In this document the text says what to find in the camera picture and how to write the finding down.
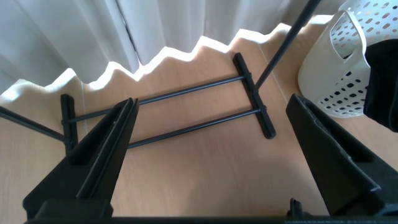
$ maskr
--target light brown floor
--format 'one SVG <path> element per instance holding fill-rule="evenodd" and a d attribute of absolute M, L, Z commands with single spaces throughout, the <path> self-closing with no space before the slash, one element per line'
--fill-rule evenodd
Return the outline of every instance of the light brown floor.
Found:
<path fill-rule="evenodd" d="M 114 215 L 285 215 L 291 197 L 300 200 L 306 211 L 326 215 L 326 207 L 284 112 L 290 95 L 299 92 L 296 80 L 300 64 L 322 29 L 312 27 L 307 34 L 302 32 L 260 90 L 277 131 L 273 140 L 262 136 L 252 115 L 131 149 L 114 192 Z M 167 58 L 139 82 L 115 71 L 111 81 L 98 91 L 91 91 L 87 85 L 82 88 L 76 77 L 51 94 L 26 88 L 15 102 L 3 106 L 62 132 L 61 93 L 75 98 L 77 114 L 89 113 L 109 108 L 127 97 L 146 98 L 233 77 L 234 52 L 243 54 L 256 80 L 284 35 L 278 33 L 261 46 L 240 39 L 227 54 L 204 47 L 191 62 Z M 131 140 L 249 108 L 240 82 L 143 105 Z M 78 123 L 80 138 L 99 119 Z M 394 159 L 398 156 L 396 134 L 365 117 L 338 122 L 398 168 Z M 63 144 L 4 119 L 0 120 L 0 142 L 0 220 L 22 223 L 22 199 L 62 159 Z"/>

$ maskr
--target sunlight on floor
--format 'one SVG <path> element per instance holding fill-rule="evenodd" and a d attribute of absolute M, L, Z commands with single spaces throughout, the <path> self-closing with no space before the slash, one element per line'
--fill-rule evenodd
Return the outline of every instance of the sunlight on floor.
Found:
<path fill-rule="evenodd" d="M 328 15 L 317 15 L 313 16 L 310 20 L 309 23 L 311 24 L 326 24 L 328 21 L 333 16 L 328 16 Z M 259 44 L 262 44 L 266 41 L 268 41 L 276 32 L 288 32 L 290 30 L 291 26 L 288 26 L 286 24 L 280 23 L 270 34 L 263 35 L 258 32 L 250 31 L 250 30 L 244 30 L 240 29 L 238 33 L 235 35 L 233 40 L 229 45 L 222 44 L 221 42 L 218 42 L 217 40 L 210 39 L 208 37 L 201 36 L 199 38 L 198 43 L 196 44 L 195 48 L 192 50 L 190 53 L 182 52 L 177 49 L 173 49 L 170 47 L 164 47 L 147 65 L 141 65 L 138 68 L 138 70 L 135 73 L 131 73 L 127 69 L 125 69 L 123 66 L 116 62 L 110 62 L 108 63 L 108 66 L 106 67 L 106 70 L 104 73 L 96 80 L 88 84 L 91 90 L 100 90 L 106 86 L 106 84 L 110 81 L 112 78 L 113 72 L 115 69 L 118 69 L 125 74 L 129 75 L 131 78 L 133 78 L 135 81 L 139 81 L 144 75 L 151 73 L 166 57 L 173 57 L 178 60 L 186 61 L 189 62 L 193 60 L 196 56 L 196 54 L 199 52 L 199 50 L 203 47 L 209 47 L 215 50 L 218 50 L 220 52 L 226 53 L 228 52 L 231 47 L 235 44 L 235 42 L 242 38 L 242 39 L 247 39 L 251 40 L 254 42 L 257 42 Z M 74 76 L 76 76 L 75 71 L 73 69 L 68 68 L 66 69 L 53 83 L 42 87 L 38 86 L 34 83 L 28 82 L 26 80 L 18 80 L 13 86 L 11 86 L 8 90 L 6 90 L 0 97 L 0 103 L 2 101 L 14 101 L 17 99 L 21 93 L 21 89 L 27 87 L 27 86 L 32 86 L 34 88 L 39 88 L 43 91 L 47 91 L 49 93 L 58 91 L 61 89 L 63 86 L 66 85 Z"/>

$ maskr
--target white curtain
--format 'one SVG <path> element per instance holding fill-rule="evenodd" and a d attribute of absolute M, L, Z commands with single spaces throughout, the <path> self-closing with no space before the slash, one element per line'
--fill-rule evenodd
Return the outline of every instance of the white curtain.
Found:
<path fill-rule="evenodd" d="M 306 2 L 0 1 L 0 93 L 20 78 L 51 84 L 67 68 L 89 83 L 110 61 L 134 73 L 165 46 L 191 52 L 202 35 L 229 44 L 239 29 L 267 34 L 294 22 Z M 342 2 L 323 0 L 317 13 L 333 14 Z"/>

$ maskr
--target laundry basket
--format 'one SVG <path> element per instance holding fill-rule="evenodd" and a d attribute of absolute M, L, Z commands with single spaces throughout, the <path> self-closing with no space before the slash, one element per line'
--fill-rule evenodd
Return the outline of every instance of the laundry basket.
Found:
<path fill-rule="evenodd" d="M 348 1 L 333 16 L 298 74 L 304 97 L 330 116 L 363 114 L 370 66 L 366 46 L 398 38 L 398 1 Z"/>

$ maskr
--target black cloth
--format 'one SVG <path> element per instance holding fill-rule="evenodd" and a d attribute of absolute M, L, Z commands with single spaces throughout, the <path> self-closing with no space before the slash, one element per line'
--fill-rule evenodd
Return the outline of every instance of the black cloth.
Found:
<path fill-rule="evenodd" d="M 367 47 L 365 57 L 371 75 L 363 113 L 398 132 L 398 39 Z"/>

